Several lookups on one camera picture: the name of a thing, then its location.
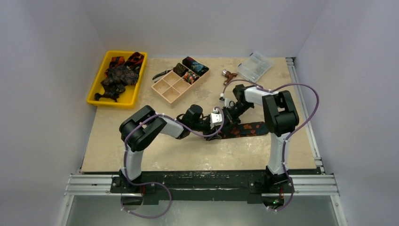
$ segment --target clear plastic box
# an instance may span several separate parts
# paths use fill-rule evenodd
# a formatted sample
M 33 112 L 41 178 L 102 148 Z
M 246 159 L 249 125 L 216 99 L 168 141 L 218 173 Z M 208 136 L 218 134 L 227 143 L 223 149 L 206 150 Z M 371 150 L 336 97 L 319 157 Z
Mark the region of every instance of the clear plastic box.
M 274 62 L 258 52 L 253 52 L 249 58 L 238 65 L 238 74 L 249 81 L 257 82 L 273 66 Z

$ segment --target yellow tray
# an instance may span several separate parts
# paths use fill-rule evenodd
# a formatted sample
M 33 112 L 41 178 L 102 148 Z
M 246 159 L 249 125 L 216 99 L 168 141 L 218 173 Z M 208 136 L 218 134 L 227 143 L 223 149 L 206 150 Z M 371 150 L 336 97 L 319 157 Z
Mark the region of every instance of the yellow tray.
M 119 108 L 134 108 L 138 96 L 138 91 L 140 89 L 141 81 L 144 74 L 144 68 L 147 63 L 147 53 L 140 52 L 144 55 L 143 63 L 141 64 L 141 69 L 138 77 L 138 81 L 136 85 L 126 86 L 126 91 L 120 95 L 118 98 L 118 102 L 115 102 L 108 98 L 101 98 L 99 101 L 94 100 L 95 93 L 104 93 L 104 88 L 101 85 L 101 81 L 105 79 L 105 71 L 109 68 L 112 57 L 122 56 L 127 60 L 129 56 L 131 56 L 134 52 L 129 51 L 117 51 L 110 50 L 105 54 L 104 60 L 101 63 L 100 70 L 98 70 L 96 79 L 94 79 L 93 85 L 90 89 L 90 92 L 87 97 L 87 102 L 89 104 L 98 106 L 98 107 L 119 107 Z

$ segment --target white wall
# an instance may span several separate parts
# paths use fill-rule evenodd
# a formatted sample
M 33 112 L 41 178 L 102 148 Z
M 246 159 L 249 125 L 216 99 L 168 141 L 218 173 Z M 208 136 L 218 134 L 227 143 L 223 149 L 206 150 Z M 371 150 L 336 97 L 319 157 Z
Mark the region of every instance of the white wall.
M 294 57 L 327 0 L 82 0 L 106 49 Z
M 103 55 L 79 1 L 0 1 L 0 225 L 54 225 Z
M 330 0 L 295 61 L 319 91 L 315 136 L 350 225 L 399 220 L 398 11 L 397 0 Z

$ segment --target beige tabletop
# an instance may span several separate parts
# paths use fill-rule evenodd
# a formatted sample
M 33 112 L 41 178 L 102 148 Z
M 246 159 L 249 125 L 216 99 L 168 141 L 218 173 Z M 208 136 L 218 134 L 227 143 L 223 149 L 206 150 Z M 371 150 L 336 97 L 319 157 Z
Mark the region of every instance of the beige tabletop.
M 224 86 L 223 69 L 236 72 L 239 63 L 245 58 L 196 58 L 211 70 L 210 77 L 187 95 L 175 108 L 171 109 L 151 91 L 152 77 L 166 69 L 173 68 L 182 58 L 150 58 L 144 71 L 136 107 L 131 110 L 99 107 L 91 130 L 82 172 L 118 171 L 122 166 L 124 145 L 120 138 L 120 124 L 144 105 L 150 105 L 155 111 L 176 117 L 185 113 L 192 104 L 200 105 L 204 114 L 211 112 L 214 106 L 222 106 L 219 95 Z M 274 58 L 274 66 L 263 75 L 258 84 L 273 89 L 290 83 L 291 77 L 284 58 Z M 227 88 L 226 97 L 234 98 L 232 89 L 240 82 Z M 291 92 L 302 123 L 301 106 L 293 87 Z M 263 110 L 255 105 L 241 117 L 241 123 L 264 121 Z M 157 170 L 255 170 L 265 169 L 270 156 L 270 135 L 240 137 L 232 139 L 205 141 L 204 138 L 190 134 L 177 140 L 160 134 L 144 150 L 142 169 Z M 291 138 L 288 165 L 291 169 L 316 168 L 311 145 L 305 128 Z

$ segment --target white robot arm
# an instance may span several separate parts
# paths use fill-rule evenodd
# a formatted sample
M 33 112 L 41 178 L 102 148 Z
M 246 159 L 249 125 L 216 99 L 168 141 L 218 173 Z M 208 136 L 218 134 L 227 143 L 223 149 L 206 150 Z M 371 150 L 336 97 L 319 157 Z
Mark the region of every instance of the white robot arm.
M 283 162 L 283 151 L 284 160 L 287 161 L 289 141 L 286 141 L 285 138 L 295 130 L 295 126 L 299 123 L 299 117 L 291 94 L 288 91 L 265 92 L 255 86 L 244 87 L 243 85 L 236 86 L 233 93 L 237 101 L 233 102 L 234 104 L 232 105 L 230 104 L 232 100 L 227 100 L 221 95 L 221 100 L 225 103 L 225 107 L 223 107 L 224 119 L 216 109 L 210 115 L 203 117 L 202 108 L 198 105 L 192 105 L 185 114 L 182 114 L 182 118 L 178 116 L 177 119 L 171 120 L 165 117 L 158 117 L 147 123 L 145 128 L 140 128 L 132 134 L 128 139 L 129 150 L 126 169 L 128 179 L 134 180 L 141 175 L 141 160 L 144 148 L 159 133 L 176 139 L 182 139 L 189 135 L 190 131 L 176 121 L 192 130 L 201 131 L 205 135 L 212 134 L 221 125 L 223 125 L 223 129 L 229 129 L 231 124 L 239 122 L 240 115 L 250 107 L 253 108 L 254 104 L 256 104 L 263 107 L 265 124 L 271 133 L 271 155 L 266 167 L 266 176 L 272 185 L 287 181 L 283 169 L 283 164 L 285 164 Z M 122 140 L 125 140 L 126 136 L 141 122 L 155 114 L 156 112 L 151 107 L 145 106 L 123 122 L 120 126 Z

